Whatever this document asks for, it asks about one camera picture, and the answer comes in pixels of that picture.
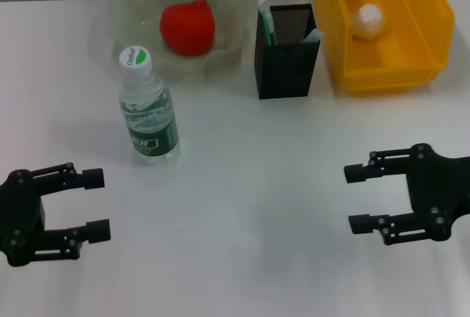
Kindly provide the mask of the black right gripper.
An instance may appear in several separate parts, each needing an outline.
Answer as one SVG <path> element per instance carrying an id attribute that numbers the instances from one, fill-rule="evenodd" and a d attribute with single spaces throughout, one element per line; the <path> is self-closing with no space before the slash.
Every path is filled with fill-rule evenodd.
<path id="1" fill-rule="evenodd" d="M 349 216 L 355 235 L 378 231 L 387 246 L 406 242 L 446 241 L 454 222 L 469 214 L 469 157 L 447 158 L 428 144 L 372 151 L 366 165 L 344 167 L 347 183 L 406 173 L 413 213 Z"/>

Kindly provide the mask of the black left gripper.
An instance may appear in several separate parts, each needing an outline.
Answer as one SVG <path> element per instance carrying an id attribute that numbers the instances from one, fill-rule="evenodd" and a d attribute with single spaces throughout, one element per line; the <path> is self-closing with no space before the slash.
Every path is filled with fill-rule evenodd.
<path id="1" fill-rule="evenodd" d="M 111 239 L 108 219 L 84 226 L 44 230 L 41 195 L 105 187 L 101 168 L 78 172 L 73 163 L 39 170 L 15 170 L 1 185 L 1 252 L 13 267 L 35 260 L 78 260 L 82 244 Z"/>

